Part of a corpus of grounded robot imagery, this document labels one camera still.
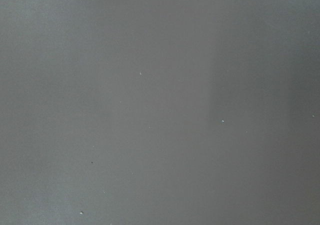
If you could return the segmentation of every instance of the smooth gray panel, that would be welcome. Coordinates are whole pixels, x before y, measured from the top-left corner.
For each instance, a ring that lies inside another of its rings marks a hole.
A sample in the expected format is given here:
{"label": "smooth gray panel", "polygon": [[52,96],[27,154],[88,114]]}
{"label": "smooth gray panel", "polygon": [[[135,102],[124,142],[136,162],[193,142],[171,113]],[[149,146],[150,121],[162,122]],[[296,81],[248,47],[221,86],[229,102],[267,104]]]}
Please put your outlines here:
{"label": "smooth gray panel", "polygon": [[1,225],[320,223],[320,0],[0,19]]}

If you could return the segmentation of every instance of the gray background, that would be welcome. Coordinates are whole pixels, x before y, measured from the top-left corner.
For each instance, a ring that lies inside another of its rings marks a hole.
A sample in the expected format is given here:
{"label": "gray background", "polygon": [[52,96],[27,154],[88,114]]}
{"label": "gray background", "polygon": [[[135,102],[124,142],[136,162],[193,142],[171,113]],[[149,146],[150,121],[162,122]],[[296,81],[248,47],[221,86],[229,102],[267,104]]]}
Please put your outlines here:
{"label": "gray background", "polygon": [[0,19],[1,225],[320,223],[320,0]]}

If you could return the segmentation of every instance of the gray surface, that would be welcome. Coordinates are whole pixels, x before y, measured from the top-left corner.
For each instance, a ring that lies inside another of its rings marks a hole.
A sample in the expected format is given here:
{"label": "gray surface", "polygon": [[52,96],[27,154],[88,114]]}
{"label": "gray surface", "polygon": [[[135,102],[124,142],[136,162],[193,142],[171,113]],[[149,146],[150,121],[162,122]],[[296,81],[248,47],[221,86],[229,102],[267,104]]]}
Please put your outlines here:
{"label": "gray surface", "polygon": [[0,0],[0,224],[318,225],[319,11]]}

